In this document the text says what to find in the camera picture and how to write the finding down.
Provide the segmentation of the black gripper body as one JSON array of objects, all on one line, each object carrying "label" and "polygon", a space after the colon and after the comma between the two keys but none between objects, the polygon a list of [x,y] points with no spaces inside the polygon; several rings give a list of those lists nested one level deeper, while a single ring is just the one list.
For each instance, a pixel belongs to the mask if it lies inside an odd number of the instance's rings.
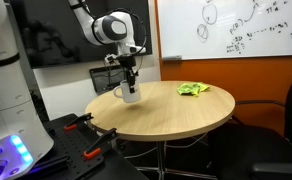
[{"label": "black gripper body", "polygon": [[124,68],[125,75],[130,78],[134,77],[133,67],[136,65],[135,58],[133,56],[120,56],[115,54],[107,54],[105,61],[107,63],[112,63],[117,60],[120,63],[120,66]]}]

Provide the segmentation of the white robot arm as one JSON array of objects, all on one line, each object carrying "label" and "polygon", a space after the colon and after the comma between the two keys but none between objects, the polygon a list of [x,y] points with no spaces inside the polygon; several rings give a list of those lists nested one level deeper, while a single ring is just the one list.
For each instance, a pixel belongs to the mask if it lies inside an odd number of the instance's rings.
[{"label": "white robot arm", "polygon": [[54,145],[36,113],[19,60],[6,3],[0,0],[0,180],[24,176]]}]

